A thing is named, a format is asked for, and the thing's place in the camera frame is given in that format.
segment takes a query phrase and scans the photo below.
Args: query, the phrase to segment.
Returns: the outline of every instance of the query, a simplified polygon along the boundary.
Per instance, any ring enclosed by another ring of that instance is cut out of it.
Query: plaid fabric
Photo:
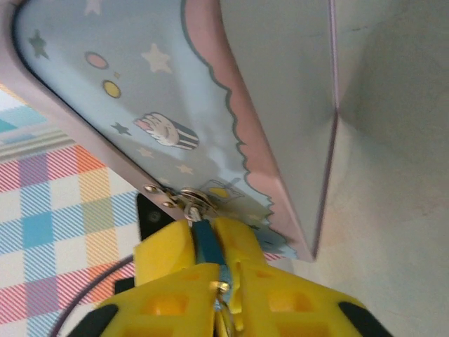
[[[0,336],[46,336],[75,294],[139,242],[135,189],[81,146],[0,164]],[[115,273],[64,329],[112,295]]]

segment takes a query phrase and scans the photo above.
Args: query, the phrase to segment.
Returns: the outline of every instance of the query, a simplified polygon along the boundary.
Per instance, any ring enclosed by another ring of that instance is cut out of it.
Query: star print
[[[41,38],[41,35],[40,35],[40,32],[38,29],[36,29],[34,31],[34,36],[30,37],[28,39],[28,42],[32,45],[32,47],[34,49],[34,56],[36,58],[40,58],[42,55],[47,60],[49,59],[48,54],[45,52],[45,49],[44,49],[44,47],[47,43],[45,42],[44,39]]]
[[[260,221],[260,217],[259,216],[256,216],[256,215],[254,215],[254,214],[249,214],[248,215],[248,217],[251,219],[251,220],[256,220],[256,221]]]
[[[88,15],[91,12],[94,12],[97,15],[101,14],[101,1],[103,0],[86,0],[84,15]]]
[[[142,53],[141,56],[149,62],[149,68],[152,72],[160,70],[172,74],[171,68],[167,65],[171,57],[162,53],[156,44],[152,44],[149,52]]]
[[[141,147],[140,149],[138,149],[138,152],[142,155],[142,157],[154,158],[153,157],[153,152],[145,149],[144,147]]]
[[[185,166],[184,164],[181,166],[176,166],[179,168],[179,170],[181,171],[181,173],[188,173],[188,174],[194,174],[193,169],[189,168],[187,166]]]
[[[126,128],[125,126],[120,125],[120,123],[115,123],[115,125],[111,125],[111,126],[119,132],[119,135],[131,136],[131,134],[128,132],[129,128]]]

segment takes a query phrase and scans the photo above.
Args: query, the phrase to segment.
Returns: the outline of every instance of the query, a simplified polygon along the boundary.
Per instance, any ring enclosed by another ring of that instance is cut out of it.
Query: black plastic part
[[[123,293],[124,291],[134,288],[134,286],[134,277],[118,279],[114,283],[114,294]]]
[[[175,221],[175,219],[163,212],[143,194],[137,195],[136,204],[138,205],[140,240],[148,238],[169,223]]]
[[[338,306],[362,337],[393,337],[365,308],[349,302],[340,302]]]
[[[68,337],[100,337],[118,311],[118,306],[109,304],[89,312]]]

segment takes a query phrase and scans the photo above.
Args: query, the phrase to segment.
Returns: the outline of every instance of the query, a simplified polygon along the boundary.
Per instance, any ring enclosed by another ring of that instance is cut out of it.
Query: cupcake illustration
[[[136,119],[134,124],[150,134],[159,144],[193,150],[198,147],[199,139],[193,130],[172,121],[157,112],[151,112]]]

